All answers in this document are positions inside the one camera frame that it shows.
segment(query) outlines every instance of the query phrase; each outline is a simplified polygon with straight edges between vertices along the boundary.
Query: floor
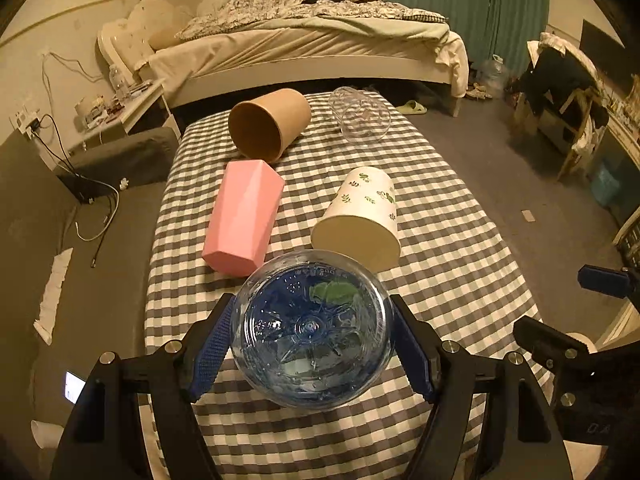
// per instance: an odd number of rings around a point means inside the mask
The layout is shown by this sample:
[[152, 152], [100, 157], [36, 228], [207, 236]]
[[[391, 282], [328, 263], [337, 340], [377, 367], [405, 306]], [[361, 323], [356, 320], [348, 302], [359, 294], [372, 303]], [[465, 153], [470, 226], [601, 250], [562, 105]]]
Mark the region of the floor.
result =
[[[582, 290], [583, 264], [620, 268], [611, 245], [618, 226], [583, 178], [556, 182], [563, 157], [542, 134], [515, 139], [502, 101], [464, 100], [457, 118], [437, 110], [409, 120], [465, 181], [498, 226], [522, 270], [542, 319], [592, 341], [622, 300]], [[522, 214], [530, 210], [535, 222]]]

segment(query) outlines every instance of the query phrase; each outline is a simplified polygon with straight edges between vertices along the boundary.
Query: metal screw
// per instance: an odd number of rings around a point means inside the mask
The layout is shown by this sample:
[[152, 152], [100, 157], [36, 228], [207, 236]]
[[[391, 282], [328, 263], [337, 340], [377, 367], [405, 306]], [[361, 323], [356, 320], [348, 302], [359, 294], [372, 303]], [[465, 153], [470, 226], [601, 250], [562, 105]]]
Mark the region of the metal screw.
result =
[[562, 404], [567, 408], [569, 406], [573, 406], [575, 404], [575, 395], [572, 394], [571, 392], [562, 394], [562, 396], [560, 397], [560, 404]]
[[460, 350], [460, 345], [452, 340], [446, 340], [442, 342], [442, 349], [450, 354], [455, 354]]
[[181, 348], [182, 343], [177, 339], [172, 339], [166, 345], [164, 345], [164, 351], [169, 354], [175, 354], [176, 352], [179, 352]]
[[524, 362], [524, 357], [520, 352], [509, 352], [507, 358], [515, 365], [521, 365]]
[[114, 354], [113, 352], [105, 352], [104, 354], [102, 354], [100, 356], [100, 362], [103, 365], [108, 365], [113, 363], [113, 360], [116, 358], [116, 354]]

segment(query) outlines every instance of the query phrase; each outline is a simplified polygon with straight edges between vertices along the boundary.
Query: wall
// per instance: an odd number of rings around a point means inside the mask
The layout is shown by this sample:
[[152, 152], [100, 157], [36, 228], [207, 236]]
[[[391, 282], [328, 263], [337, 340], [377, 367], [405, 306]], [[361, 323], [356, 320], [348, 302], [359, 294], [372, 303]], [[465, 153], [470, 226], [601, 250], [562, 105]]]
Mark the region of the wall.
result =
[[[13, 130], [9, 117], [30, 98], [41, 109], [56, 118], [65, 146], [78, 142], [81, 135], [74, 123], [74, 105], [85, 96], [111, 96], [108, 67], [97, 49], [97, 33], [102, 24], [124, 18], [139, 0], [27, 0], [0, 38], [0, 142]], [[195, 10], [201, 0], [169, 0]], [[64, 68], [52, 57], [46, 59], [53, 95], [53, 108], [42, 82], [42, 57], [45, 47], [66, 58], [78, 59], [85, 70], [102, 75], [91, 83], [79, 73]], [[44, 138], [50, 148], [61, 155], [52, 129]]]
[[622, 44], [609, 20], [593, 0], [549, 0], [547, 30], [575, 45], [580, 44], [582, 20], [593, 23]]

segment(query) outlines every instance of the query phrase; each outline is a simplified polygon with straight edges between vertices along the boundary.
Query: brown paper cup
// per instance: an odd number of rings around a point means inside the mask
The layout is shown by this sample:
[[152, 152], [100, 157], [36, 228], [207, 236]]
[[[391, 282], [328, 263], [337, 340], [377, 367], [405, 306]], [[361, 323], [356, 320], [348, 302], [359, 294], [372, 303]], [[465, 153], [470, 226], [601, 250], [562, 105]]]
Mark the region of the brown paper cup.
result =
[[278, 160], [311, 120], [305, 97], [291, 88], [242, 101], [229, 114], [229, 133], [244, 156]]

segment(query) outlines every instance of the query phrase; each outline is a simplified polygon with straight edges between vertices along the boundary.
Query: gray and white checkered cloth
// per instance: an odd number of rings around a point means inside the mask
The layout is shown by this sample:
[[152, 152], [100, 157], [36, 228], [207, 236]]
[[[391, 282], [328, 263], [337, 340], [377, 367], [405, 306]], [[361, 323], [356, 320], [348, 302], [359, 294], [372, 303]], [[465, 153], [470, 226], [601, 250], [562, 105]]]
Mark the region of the gray and white checkered cloth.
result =
[[[286, 186], [266, 259], [310, 248], [310, 230], [349, 171], [377, 166], [393, 179], [402, 244], [399, 265], [378, 277], [443, 339], [501, 358], [517, 349], [513, 322], [540, 318], [496, 226], [424, 137], [391, 111], [388, 134], [371, 146], [344, 140], [328, 93], [306, 96], [311, 123], [273, 165]], [[182, 338], [243, 279], [213, 272], [200, 257], [226, 164], [240, 158], [228, 112], [193, 123], [182, 138], [156, 227], [145, 316], [146, 350]], [[549, 374], [532, 367], [541, 383]], [[464, 451], [478, 443], [484, 396], [475, 396]], [[414, 394], [394, 355], [379, 380], [349, 404], [323, 413], [283, 408], [242, 378], [231, 352], [194, 411], [225, 478], [396, 478], [408, 463], [430, 406]]]

